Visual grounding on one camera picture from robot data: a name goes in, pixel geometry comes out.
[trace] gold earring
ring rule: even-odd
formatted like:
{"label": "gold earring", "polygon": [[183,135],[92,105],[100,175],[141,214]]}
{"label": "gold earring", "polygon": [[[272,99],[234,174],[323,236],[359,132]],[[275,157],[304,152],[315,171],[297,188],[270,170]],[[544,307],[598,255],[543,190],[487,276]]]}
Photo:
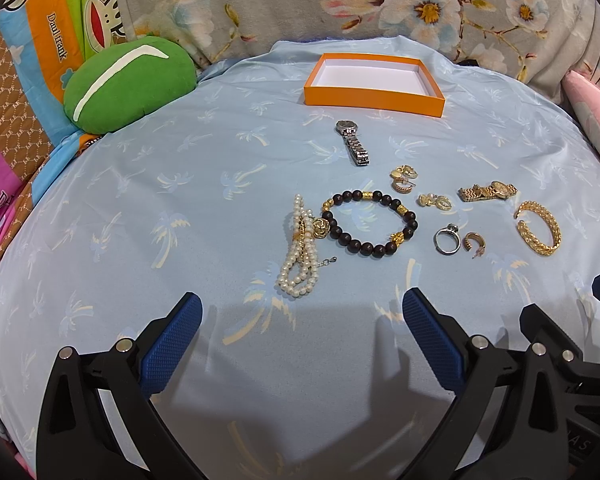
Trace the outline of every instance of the gold earring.
{"label": "gold earring", "polygon": [[[413,186],[415,184],[413,182],[409,182],[410,178],[416,178],[418,173],[411,166],[398,166],[393,170],[389,176],[394,180],[391,184],[398,193],[407,194],[413,190]],[[401,186],[400,184],[408,184],[409,187]]]}
{"label": "gold earring", "polygon": [[422,207],[434,205],[440,209],[440,211],[451,211],[452,208],[451,200],[446,196],[434,195],[433,193],[420,195],[417,202],[418,205],[421,205]]}
{"label": "gold earring", "polygon": [[475,251],[474,256],[472,256],[472,259],[476,256],[482,256],[484,254],[485,248],[487,247],[487,245],[484,243],[484,238],[482,238],[478,233],[465,234],[464,238],[462,239],[462,246],[467,251],[471,250],[471,242],[469,240],[475,240],[476,242],[478,242],[478,250]]}

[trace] silver watch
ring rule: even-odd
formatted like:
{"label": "silver watch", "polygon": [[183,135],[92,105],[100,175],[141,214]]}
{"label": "silver watch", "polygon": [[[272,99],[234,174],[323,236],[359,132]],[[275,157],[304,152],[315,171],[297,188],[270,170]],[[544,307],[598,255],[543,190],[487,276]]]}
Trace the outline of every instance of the silver watch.
{"label": "silver watch", "polygon": [[369,154],[362,147],[356,137],[358,125],[353,121],[338,121],[336,131],[344,137],[349,153],[357,166],[366,166],[369,163]]}

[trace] orange box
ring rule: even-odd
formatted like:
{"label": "orange box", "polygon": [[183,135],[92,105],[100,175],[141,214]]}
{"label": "orange box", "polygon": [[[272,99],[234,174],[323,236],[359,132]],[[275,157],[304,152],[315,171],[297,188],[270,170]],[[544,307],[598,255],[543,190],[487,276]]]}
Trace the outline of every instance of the orange box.
{"label": "orange box", "polygon": [[442,117],[445,97],[419,59],[329,53],[322,54],[304,84],[304,104]]}

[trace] gold watch band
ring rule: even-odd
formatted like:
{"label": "gold watch band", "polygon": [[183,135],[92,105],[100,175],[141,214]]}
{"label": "gold watch band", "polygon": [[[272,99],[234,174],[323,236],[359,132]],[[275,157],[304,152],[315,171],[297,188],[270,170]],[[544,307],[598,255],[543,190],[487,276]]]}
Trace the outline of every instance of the gold watch band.
{"label": "gold watch band", "polygon": [[492,200],[493,198],[508,198],[518,192],[513,184],[506,184],[505,186],[506,192],[504,192],[504,197],[501,193],[498,193],[493,185],[481,187],[477,184],[473,187],[459,189],[458,195],[463,202],[477,202],[478,200]]}

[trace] light blue bedsheet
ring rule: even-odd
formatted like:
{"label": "light blue bedsheet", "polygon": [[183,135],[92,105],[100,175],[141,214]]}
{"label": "light blue bedsheet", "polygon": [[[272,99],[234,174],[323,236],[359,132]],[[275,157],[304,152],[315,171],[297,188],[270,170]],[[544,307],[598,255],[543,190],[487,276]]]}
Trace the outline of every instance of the light blue bedsheet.
{"label": "light blue bedsheet", "polygon": [[[419,57],[446,96],[444,116],[305,106],[302,85],[322,52]],[[340,119],[359,124],[369,166],[352,164],[334,131]],[[320,259],[338,261],[308,297],[282,296],[273,283],[295,193],[315,212],[345,189],[395,194],[389,172],[401,164],[419,174],[400,197],[418,215],[413,239],[378,261],[318,240]],[[520,192],[458,200],[459,187],[492,180]],[[453,209],[416,206],[421,192],[448,196]],[[516,231],[523,200],[560,224],[549,258]],[[374,203],[335,213],[363,241],[384,243],[401,226]],[[540,219],[526,218],[550,241]],[[486,254],[438,254],[432,236],[450,222],[482,234]],[[0,416],[34,463],[56,352],[108,349],[191,290],[202,327],[154,402],[209,478],[390,479],[452,399],[401,319],[407,288],[469,334],[517,349],[526,348],[520,310],[535,302],[600,361],[590,294],[599,273],[600,161],[558,107],[404,38],[278,43],[107,135],[43,197],[0,264]],[[123,447],[135,456],[128,438]]]}

